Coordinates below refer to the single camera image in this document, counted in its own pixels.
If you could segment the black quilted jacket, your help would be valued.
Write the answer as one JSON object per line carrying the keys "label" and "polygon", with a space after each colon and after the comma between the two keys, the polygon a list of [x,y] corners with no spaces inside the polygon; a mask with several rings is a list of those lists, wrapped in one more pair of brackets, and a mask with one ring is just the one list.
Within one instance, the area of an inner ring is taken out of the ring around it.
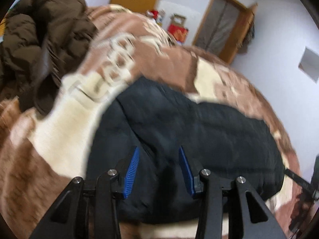
{"label": "black quilted jacket", "polygon": [[145,78],[102,115],[86,178],[114,168],[134,146],[140,162],[131,194],[119,203],[121,221],[161,224],[198,217],[200,204],[188,194],[178,163],[180,148],[217,176],[245,177],[264,200],[282,188],[281,154],[265,122],[230,106],[195,103]]}

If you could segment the clothes hanging on door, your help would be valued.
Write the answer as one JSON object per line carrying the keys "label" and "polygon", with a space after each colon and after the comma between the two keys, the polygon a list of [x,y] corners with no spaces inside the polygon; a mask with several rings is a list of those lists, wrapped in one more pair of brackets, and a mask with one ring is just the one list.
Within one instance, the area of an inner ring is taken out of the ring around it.
{"label": "clothes hanging on door", "polygon": [[253,41],[253,39],[255,38],[255,23],[252,22],[248,32],[245,36],[245,38],[243,39],[242,44],[240,45],[240,47],[238,48],[238,54],[245,54],[248,51],[249,45],[251,44],[251,42]]}

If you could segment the brown plush bear blanket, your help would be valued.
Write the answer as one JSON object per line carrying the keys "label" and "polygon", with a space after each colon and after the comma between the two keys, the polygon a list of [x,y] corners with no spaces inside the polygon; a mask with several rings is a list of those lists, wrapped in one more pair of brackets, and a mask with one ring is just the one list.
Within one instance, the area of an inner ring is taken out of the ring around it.
{"label": "brown plush bear blanket", "polygon": [[20,110],[20,98],[1,102],[1,214],[17,238],[28,238],[75,176],[87,170],[103,111],[138,77],[178,89],[194,102],[226,104],[263,120],[281,162],[299,173],[297,155],[270,104],[243,75],[217,56],[180,46],[146,16],[120,5],[90,7],[97,27],[88,54],[62,79],[52,111]]}

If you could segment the brown puffer coat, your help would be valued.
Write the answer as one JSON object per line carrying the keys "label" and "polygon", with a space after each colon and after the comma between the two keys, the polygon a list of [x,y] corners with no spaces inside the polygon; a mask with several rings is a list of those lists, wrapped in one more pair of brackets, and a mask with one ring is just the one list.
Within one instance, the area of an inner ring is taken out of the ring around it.
{"label": "brown puffer coat", "polygon": [[46,116],[64,75],[83,61],[97,28],[85,0],[19,0],[5,17],[1,100],[18,97],[22,112]]}

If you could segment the red gift box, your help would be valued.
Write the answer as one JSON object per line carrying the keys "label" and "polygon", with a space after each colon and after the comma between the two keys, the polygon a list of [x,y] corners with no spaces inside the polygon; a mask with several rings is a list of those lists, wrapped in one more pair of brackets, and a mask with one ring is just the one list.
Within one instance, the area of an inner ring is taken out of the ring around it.
{"label": "red gift box", "polygon": [[187,39],[189,30],[183,26],[170,24],[168,27],[168,33],[170,33],[177,42],[183,44]]}

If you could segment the open cardboard box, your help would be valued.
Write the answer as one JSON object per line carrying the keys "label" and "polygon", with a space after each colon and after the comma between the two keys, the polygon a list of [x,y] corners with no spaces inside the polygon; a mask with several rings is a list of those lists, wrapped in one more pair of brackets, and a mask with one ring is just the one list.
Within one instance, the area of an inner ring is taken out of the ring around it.
{"label": "open cardboard box", "polygon": [[184,27],[185,21],[187,20],[185,16],[182,16],[179,14],[172,14],[170,19],[171,19],[170,24],[175,26],[181,26],[181,27]]}

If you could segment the red santa hat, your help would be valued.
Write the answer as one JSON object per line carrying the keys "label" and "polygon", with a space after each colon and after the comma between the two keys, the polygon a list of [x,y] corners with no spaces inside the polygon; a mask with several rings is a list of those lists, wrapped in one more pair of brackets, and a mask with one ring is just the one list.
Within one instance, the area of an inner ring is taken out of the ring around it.
{"label": "red santa hat", "polygon": [[151,18],[151,19],[154,19],[154,20],[157,20],[159,14],[160,13],[157,10],[147,10],[147,12],[146,12],[146,16],[148,18]]}

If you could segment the grey square wall panel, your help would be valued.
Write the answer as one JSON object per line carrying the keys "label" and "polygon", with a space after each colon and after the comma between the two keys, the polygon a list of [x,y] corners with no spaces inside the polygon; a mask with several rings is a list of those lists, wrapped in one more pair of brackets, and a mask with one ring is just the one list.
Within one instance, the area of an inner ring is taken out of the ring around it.
{"label": "grey square wall panel", "polygon": [[313,82],[317,83],[319,78],[319,56],[316,52],[305,47],[298,68],[303,71]]}

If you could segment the wooden door with frame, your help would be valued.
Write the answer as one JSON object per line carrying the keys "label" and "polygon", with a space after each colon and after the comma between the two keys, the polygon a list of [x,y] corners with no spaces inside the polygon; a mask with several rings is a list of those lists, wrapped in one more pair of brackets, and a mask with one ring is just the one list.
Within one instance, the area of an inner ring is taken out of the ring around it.
{"label": "wooden door with frame", "polygon": [[257,3],[246,7],[238,0],[210,0],[192,44],[231,64],[256,10]]}

